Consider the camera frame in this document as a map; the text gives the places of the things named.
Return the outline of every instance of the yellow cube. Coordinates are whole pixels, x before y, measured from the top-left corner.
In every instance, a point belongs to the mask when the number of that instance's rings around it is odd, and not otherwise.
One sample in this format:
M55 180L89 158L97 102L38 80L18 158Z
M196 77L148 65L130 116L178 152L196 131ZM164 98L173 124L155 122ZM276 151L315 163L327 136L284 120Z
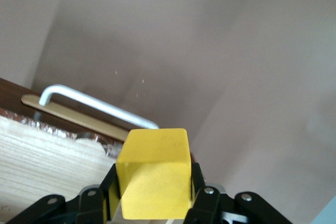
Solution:
M125 219L184 219L191 207L185 129L132 130L116 162Z

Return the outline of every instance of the black plastic part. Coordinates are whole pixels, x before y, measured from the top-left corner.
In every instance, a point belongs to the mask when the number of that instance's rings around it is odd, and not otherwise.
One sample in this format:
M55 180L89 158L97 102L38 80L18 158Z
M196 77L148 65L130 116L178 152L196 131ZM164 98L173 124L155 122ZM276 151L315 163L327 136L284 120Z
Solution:
M250 195L251 201L243 200L242 194ZM247 191L237 194L235 196L235 205L240 212L249 217L251 223L291 224L288 219L256 193Z
M48 224L73 224L75 223L76 216L78 214L79 198L72 199L66 202L65 209L62 213L51 216L48 220Z
M245 192L232 199L205 186L198 163L192 164L192 188L196 197L184 224L291 224L258 194ZM242 194L248 194L249 201ZM88 189L67 203L63 196L48 195L7 224L105 224L113 218L119 201L117 170L113 165L99 188Z
M205 187L204 178L202 175L201 167L199 163L191 164L191 179L194 187L195 194L202 188Z
M119 182L117 177L117 169L114 164L106 174L99 188L103 191L107 207L108 220L113 219L115 211L120 201Z
M63 211L64 207L65 199L63 196L56 194L48 195L19 213L8 221L7 224L45 223L51 215Z
M188 211L183 223L209 224L222 223L219 201L221 194L214 187L202 187L198 190L194 206Z

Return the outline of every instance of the metal rod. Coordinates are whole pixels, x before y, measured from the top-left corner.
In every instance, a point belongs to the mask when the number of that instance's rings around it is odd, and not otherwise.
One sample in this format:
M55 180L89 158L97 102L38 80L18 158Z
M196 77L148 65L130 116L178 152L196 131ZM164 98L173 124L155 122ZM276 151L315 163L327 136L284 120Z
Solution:
M102 111L106 114L109 114L111 116L124 120L126 122L129 122L141 128L144 128L144 129L158 129L159 128L159 126L156 123L150 120L142 118L141 116L135 115L131 112L128 112L116 106L110 105L106 102L100 101L97 98L94 98L87 94L79 92L78 90L75 90L67 86L60 85L60 84L51 85L47 87L42 92L38 103L42 106L47 105L50 101L51 96L55 93L71 98L75 101L83 103L87 106L90 106L94 109Z

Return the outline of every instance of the screw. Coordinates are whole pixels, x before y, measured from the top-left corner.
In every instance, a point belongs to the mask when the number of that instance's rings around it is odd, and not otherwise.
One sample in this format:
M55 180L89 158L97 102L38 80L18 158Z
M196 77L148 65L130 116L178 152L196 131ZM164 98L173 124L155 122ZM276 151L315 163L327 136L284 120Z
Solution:
M205 187L204 191L206 194L213 194L215 192L211 187Z
M241 198L244 200L244 201L251 201L252 200L252 197L250 194L242 194L241 195Z
M57 202L57 199L56 198L52 198L52 199L48 200L47 204L51 205L51 204L54 204L56 202Z
M96 194L96 191L89 191L88 192L88 196L93 196L93 195L95 195Z

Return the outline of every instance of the wood grain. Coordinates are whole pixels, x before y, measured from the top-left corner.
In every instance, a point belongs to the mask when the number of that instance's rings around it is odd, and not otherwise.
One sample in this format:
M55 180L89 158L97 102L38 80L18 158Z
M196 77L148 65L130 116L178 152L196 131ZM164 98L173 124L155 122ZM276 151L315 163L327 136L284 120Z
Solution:
M0 221L7 221L39 198L74 198L100 184L115 159L99 143L52 136L0 117Z

